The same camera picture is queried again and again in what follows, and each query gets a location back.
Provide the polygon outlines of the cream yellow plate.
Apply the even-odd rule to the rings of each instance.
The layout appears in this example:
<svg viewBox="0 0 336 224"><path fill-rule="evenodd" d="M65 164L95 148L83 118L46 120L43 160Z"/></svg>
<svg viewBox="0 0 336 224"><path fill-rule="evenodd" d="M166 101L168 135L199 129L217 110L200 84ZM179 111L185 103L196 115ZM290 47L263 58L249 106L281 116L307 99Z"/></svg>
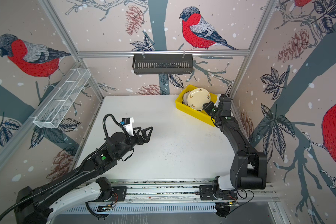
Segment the cream yellow plate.
<svg viewBox="0 0 336 224"><path fill-rule="evenodd" d="M211 101L210 93L204 88L196 88L189 93L187 102L191 109L201 111L204 104Z"/></svg>

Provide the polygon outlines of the cream small floral plate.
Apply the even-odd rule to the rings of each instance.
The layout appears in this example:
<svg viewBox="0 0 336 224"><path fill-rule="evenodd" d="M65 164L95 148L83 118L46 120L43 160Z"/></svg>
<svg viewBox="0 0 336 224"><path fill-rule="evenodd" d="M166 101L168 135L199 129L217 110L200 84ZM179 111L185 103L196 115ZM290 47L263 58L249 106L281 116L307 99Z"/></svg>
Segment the cream small floral plate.
<svg viewBox="0 0 336 224"><path fill-rule="evenodd" d="M188 96L190 95L190 91L187 91L184 93L183 97L182 97L182 103L186 106L189 106L188 104Z"/></svg>

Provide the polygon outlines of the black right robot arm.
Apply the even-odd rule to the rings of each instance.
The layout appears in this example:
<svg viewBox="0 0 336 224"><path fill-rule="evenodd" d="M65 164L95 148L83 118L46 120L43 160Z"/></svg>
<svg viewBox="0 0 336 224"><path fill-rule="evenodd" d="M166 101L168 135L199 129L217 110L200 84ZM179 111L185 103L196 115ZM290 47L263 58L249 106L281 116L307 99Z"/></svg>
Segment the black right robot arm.
<svg viewBox="0 0 336 224"><path fill-rule="evenodd" d="M227 137L234 152L230 172L216 176L212 190L215 195L238 189L265 189L267 184L267 156L258 152L244 136L236 118L231 114L231 98L220 95L218 105L203 104L203 110L213 124Z"/></svg>

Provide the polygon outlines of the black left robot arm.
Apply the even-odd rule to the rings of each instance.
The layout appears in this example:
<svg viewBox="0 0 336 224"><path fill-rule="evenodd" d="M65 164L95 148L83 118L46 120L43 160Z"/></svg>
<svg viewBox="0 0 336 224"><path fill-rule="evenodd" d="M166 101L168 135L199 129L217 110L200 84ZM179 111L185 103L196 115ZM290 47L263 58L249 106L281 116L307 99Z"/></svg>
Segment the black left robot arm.
<svg viewBox="0 0 336 224"><path fill-rule="evenodd" d="M150 141L153 127L132 128L130 118L118 122L112 114L106 114L102 121L105 141L102 146L87 155L81 164L46 185L19 191L16 204L0 215L0 222L14 212L18 224L46 224L55 215L76 204L90 201L105 201L118 195L102 174L112 169L118 161L127 161L128 152L134 153L136 145Z"/></svg>

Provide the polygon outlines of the yellow plastic bin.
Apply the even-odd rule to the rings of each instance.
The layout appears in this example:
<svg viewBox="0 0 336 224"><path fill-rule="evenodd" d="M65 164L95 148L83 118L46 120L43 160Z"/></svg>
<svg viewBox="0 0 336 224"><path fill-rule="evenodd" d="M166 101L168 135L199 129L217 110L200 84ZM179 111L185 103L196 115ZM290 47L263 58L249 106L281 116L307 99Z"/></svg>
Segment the yellow plastic bin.
<svg viewBox="0 0 336 224"><path fill-rule="evenodd" d="M192 109L191 107L189 107L189 105L186 105L183 103L183 98L184 96L186 96L186 99L189 96L189 93L195 89L198 89L198 87L193 86L193 85L188 85L180 94L179 96L176 98L175 100L175 107L176 109L206 123L209 124L211 126L214 126L213 122L214 119L211 119L210 115L208 115L204 110L195 110Z"/></svg>

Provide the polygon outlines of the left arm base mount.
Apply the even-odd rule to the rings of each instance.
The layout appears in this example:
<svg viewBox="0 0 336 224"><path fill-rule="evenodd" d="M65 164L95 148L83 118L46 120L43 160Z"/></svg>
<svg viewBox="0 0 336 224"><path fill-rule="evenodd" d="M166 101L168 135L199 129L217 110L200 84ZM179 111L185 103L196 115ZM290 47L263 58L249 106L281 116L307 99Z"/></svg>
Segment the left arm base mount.
<svg viewBox="0 0 336 224"><path fill-rule="evenodd" d="M124 202L127 194L126 186L112 186L105 177L98 178L95 183L99 185L99 197L95 202Z"/></svg>

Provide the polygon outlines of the black hanging wall basket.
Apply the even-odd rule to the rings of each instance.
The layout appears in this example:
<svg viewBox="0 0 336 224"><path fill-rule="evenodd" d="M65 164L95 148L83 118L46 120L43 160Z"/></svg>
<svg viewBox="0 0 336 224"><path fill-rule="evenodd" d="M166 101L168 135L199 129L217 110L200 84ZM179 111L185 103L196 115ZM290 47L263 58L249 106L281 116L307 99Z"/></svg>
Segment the black hanging wall basket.
<svg viewBox="0 0 336 224"><path fill-rule="evenodd" d="M191 74L192 54L134 55L133 71L136 75Z"/></svg>

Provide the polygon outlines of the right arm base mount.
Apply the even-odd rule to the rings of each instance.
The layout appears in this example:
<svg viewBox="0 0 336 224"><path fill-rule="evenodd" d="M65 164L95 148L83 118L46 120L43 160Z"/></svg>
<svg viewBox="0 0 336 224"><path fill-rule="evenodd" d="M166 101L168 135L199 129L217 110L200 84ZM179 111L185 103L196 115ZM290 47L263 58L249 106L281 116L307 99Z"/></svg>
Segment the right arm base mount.
<svg viewBox="0 0 336 224"><path fill-rule="evenodd" d="M219 176L216 176L212 183L208 185L200 185L199 192L197 194L200 196L202 201L213 201L213 200L233 200L236 201L237 192L236 190L222 190L219 188L218 184Z"/></svg>

